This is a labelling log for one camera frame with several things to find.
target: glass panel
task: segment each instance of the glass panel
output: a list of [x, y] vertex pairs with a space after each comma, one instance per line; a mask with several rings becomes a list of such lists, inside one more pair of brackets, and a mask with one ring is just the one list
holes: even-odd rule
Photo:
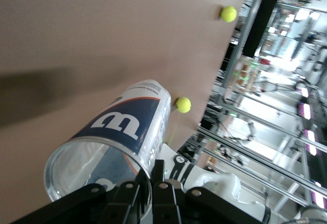
[[[306, 178], [307, 180], [303, 180], [305, 182], [310, 182], [309, 180], [314, 180], [320, 183], [319, 187], [323, 187], [325, 191], [325, 185], [323, 182], [323, 177], [321, 174], [318, 176], [316, 175], [313, 178], [313, 174], [306, 172], [306, 167], [308, 167], [308, 163], [310, 164], [310, 153], [306, 151], [305, 147], [302, 145], [301, 142], [295, 140], [286, 140], [280, 144], [283, 146], [283, 150], [281, 150], [280, 154], [271, 154], [271, 156], [267, 156], [266, 153], [259, 154], [258, 149], [256, 147], [265, 147], [265, 150], [272, 150], [268, 146], [264, 145], [263, 143], [259, 143], [256, 141], [256, 146], [253, 148], [247, 147], [246, 144], [243, 144], [240, 139], [237, 137], [228, 137], [223, 135], [221, 130], [214, 132], [214, 134], [218, 134], [223, 138], [222, 140], [215, 140], [213, 137], [208, 137], [203, 135], [202, 133], [198, 133], [194, 135], [193, 138], [188, 140], [188, 144], [195, 149], [203, 147], [203, 151], [209, 154], [209, 157], [200, 156], [200, 159], [197, 161], [200, 167], [206, 167], [208, 164], [211, 164], [213, 167], [218, 168], [224, 172], [232, 172], [235, 173], [237, 176], [238, 171], [245, 173], [246, 175], [250, 176], [247, 181], [252, 181], [253, 178], [262, 184], [273, 188], [271, 184], [273, 183], [274, 186], [277, 186], [281, 189], [287, 191], [293, 191], [296, 196], [302, 198], [306, 197], [310, 200], [311, 193], [306, 188], [300, 188], [297, 191], [298, 187], [301, 186], [302, 181], [297, 180], [298, 184], [295, 185], [294, 180], [292, 180], [292, 174], [289, 172], [293, 172], [294, 174], [301, 176], [303, 179]], [[226, 142], [229, 141], [232, 144], [238, 145], [240, 148], [247, 148], [250, 149], [247, 155], [241, 154], [238, 149], [233, 149], [230, 145]], [[321, 157], [326, 157], [326, 154], [319, 151], [319, 155]], [[229, 168], [223, 169], [221, 168], [221, 164], [218, 167], [217, 163], [223, 162], [228, 165]], [[278, 167], [275, 169], [272, 166], [269, 166], [271, 163], [278, 165], [287, 171], [285, 171], [284, 175], [276, 171]]]
[[[250, 203], [259, 202], [267, 205], [273, 211], [278, 207], [278, 203], [284, 197], [284, 193], [288, 192], [288, 189], [292, 186], [293, 182], [281, 178], [281, 175], [269, 171], [256, 162], [249, 160], [247, 166], [239, 167], [236, 163], [232, 163], [228, 158], [224, 157], [219, 152], [215, 151], [216, 156], [203, 153], [207, 157], [205, 169], [210, 172], [216, 173], [234, 173], [241, 181], [241, 193], [239, 201]], [[296, 190], [299, 186], [293, 186], [294, 192], [289, 192], [289, 196], [292, 198], [290, 201], [293, 208], [288, 211], [277, 210], [281, 215], [287, 219], [292, 219], [297, 213], [297, 204], [305, 205], [305, 198]]]
[[259, 57], [281, 62], [289, 61], [300, 44], [300, 39], [307, 30], [313, 11], [286, 4], [276, 4], [271, 24], [267, 26]]

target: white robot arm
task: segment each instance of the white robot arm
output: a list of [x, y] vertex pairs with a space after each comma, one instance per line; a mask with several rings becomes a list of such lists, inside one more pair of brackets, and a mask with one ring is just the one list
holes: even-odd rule
[[166, 144], [162, 146], [159, 159], [165, 161], [166, 179], [180, 181], [186, 191], [193, 187], [204, 187], [263, 223], [279, 224], [287, 221], [259, 202], [239, 201], [241, 183], [234, 174], [218, 174], [201, 169], [178, 155]]

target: can label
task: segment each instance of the can label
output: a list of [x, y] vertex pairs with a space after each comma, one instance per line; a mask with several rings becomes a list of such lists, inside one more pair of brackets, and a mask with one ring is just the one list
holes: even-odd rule
[[98, 183], [109, 191], [122, 179], [134, 179], [138, 170], [126, 154], [110, 147], [84, 185]]
[[137, 97], [109, 107], [72, 138], [97, 136], [139, 153], [160, 99]]

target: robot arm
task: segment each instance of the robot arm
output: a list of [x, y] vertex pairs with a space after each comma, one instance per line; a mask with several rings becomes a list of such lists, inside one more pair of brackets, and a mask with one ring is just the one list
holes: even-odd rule
[[241, 183], [234, 174], [219, 174], [201, 169], [175, 153], [166, 144], [162, 146], [159, 159], [165, 161], [165, 178], [180, 181], [185, 191], [193, 187], [204, 187], [263, 223], [278, 224], [286, 221], [259, 202], [239, 201]]
[[[247, 122], [248, 126], [249, 126], [249, 131], [250, 134], [244, 138], [233, 138], [233, 137], [228, 137], [230, 139], [234, 139], [235, 143], [240, 144], [241, 146], [247, 145], [248, 143], [250, 143], [252, 140], [254, 140], [255, 136], [256, 136], [256, 129], [254, 127], [254, 123], [251, 119], [244, 117], [244, 116], [238, 116], [239, 119]], [[235, 160], [235, 163], [239, 163], [241, 166], [247, 165], [249, 163], [249, 159], [240, 155], [239, 153], [229, 150], [228, 152], [229, 157], [233, 160]]]

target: wilson logo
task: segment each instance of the wilson logo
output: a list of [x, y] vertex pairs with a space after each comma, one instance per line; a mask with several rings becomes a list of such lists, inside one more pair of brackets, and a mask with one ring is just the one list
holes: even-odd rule
[[[106, 125], [104, 121], [109, 117], [112, 117], [112, 119]], [[129, 122], [126, 125], [126, 127], [123, 129], [120, 125], [122, 124], [124, 119], [129, 120]], [[137, 120], [137, 118], [135, 118], [132, 115], [122, 114], [120, 112], [107, 113], [101, 116], [98, 120], [96, 120], [91, 126], [91, 128], [103, 128], [103, 127], [108, 129], [113, 129], [116, 131], [122, 131], [123, 129], [124, 134], [132, 137], [134, 140], [138, 139], [138, 136], [136, 135], [136, 131], [139, 127], [139, 121]]]

